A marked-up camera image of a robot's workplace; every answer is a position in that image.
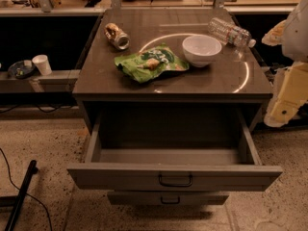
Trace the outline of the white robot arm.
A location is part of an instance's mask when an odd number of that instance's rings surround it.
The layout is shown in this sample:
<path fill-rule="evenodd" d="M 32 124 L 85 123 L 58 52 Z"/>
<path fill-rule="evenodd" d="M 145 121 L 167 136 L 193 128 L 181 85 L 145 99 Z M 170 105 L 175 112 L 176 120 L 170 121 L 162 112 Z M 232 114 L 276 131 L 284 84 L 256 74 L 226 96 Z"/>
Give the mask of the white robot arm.
<path fill-rule="evenodd" d="M 269 46 L 282 46 L 282 54 L 294 63 L 274 78 L 264 122 L 269 127 L 287 124 L 308 101 L 308 0 L 300 0 L 283 20 L 262 38 Z"/>

